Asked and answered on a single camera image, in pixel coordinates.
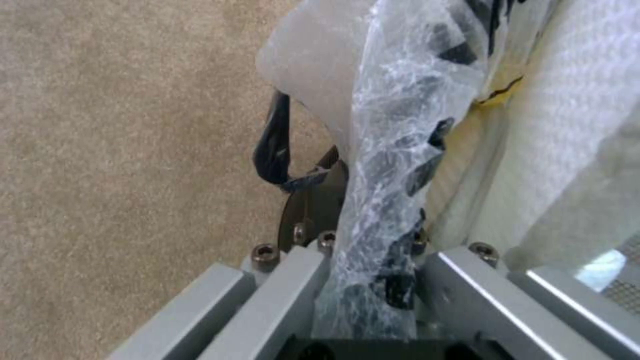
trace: metal mesh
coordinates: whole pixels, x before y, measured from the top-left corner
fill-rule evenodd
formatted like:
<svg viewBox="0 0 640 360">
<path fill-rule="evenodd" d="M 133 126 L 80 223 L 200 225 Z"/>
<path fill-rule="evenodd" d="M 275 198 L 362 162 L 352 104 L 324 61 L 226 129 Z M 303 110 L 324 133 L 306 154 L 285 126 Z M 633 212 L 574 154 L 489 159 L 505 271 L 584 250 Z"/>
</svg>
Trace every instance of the metal mesh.
<svg viewBox="0 0 640 360">
<path fill-rule="evenodd" d="M 629 313 L 640 316 L 640 288 L 637 286 L 614 280 L 602 294 Z"/>
<path fill-rule="evenodd" d="M 626 258 L 626 266 L 640 266 L 640 233 L 629 239 L 624 245 L 618 249 Z M 623 269 L 621 276 L 614 280 L 602 295 L 614 301 L 629 313 L 640 316 L 640 287 L 638 283 L 632 284 L 624 281 L 630 280 L 628 277 L 622 276 L 625 271 Z"/>
</svg>

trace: metal frame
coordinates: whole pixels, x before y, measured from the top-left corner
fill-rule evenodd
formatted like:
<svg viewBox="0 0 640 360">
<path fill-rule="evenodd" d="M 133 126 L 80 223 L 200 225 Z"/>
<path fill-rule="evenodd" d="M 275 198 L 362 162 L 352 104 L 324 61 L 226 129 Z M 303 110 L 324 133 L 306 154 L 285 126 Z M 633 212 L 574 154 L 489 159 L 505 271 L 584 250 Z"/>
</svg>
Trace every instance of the metal frame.
<svg viewBox="0 0 640 360">
<path fill-rule="evenodd" d="M 254 290 L 251 275 L 213 264 L 108 359 L 194 359 Z"/>
<path fill-rule="evenodd" d="M 560 270 L 541 267 L 509 279 L 615 359 L 640 358 L 640 322 Z"/>
<path fill-rule="evenodd" d="M 291 335 L 308 337 L 328 272 L 320 252 L 294 247 L 199 359 L 274 359 Z"/>
<path fill-rule="evenodd" d="M 466 248 L 431 255 L 419 273 L 430 310 L 461 340 L 496 340 L 517 359 L 607 358 Z"/>
</svg>

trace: packaging material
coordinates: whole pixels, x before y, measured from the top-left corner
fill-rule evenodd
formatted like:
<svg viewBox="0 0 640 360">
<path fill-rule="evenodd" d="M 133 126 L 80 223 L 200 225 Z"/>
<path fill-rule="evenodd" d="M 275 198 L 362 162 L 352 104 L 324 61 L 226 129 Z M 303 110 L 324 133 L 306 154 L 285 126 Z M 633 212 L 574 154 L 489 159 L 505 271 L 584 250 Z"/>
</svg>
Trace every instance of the packaging material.
<svg viewBox="0 0 640 360">
<path fill-rule="evenodd" d="M 415 336 L 425 218 L 436 248 L 483 241 L 514 270 L 576 271 L 638 230 L 640 3 L 555 5 L 304 0 L 275 29 L 260 73 L 349 167 L 315 336 Z"/>
</svg>

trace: clear plastic bag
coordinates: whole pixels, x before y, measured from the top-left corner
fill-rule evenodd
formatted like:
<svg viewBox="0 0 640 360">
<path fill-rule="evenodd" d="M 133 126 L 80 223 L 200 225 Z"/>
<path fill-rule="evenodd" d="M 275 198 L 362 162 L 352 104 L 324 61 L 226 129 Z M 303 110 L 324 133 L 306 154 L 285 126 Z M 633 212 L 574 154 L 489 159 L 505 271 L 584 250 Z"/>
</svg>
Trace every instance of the clear plastic bag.
<svg viewBox="0 0 640 360">
<path fill-rule="evenodd" d="M 552 3 L 306 0 L 276 28 L 258 69 L 323 120 L 349 166 L 314 336 L 415 337 L 410 248 L 444 136 L 474 100 L 504 101 Z"/>
</svg>

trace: beige carpet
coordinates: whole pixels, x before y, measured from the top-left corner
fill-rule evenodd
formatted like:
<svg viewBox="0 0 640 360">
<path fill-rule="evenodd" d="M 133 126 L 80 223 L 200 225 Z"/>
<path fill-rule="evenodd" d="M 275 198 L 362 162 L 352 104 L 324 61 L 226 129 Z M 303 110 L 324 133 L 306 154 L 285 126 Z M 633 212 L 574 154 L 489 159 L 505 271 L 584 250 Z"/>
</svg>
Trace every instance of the beige carpet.
<svg viewBox="0 0 640 360">
<path fill-rule="evenodd" d="M 275 239 L 253 62 L 295 3 L 0 1 L 0 358 L 102 358 Z M 296 116 L 302 170 L 330 142 Z"/>
</svg>

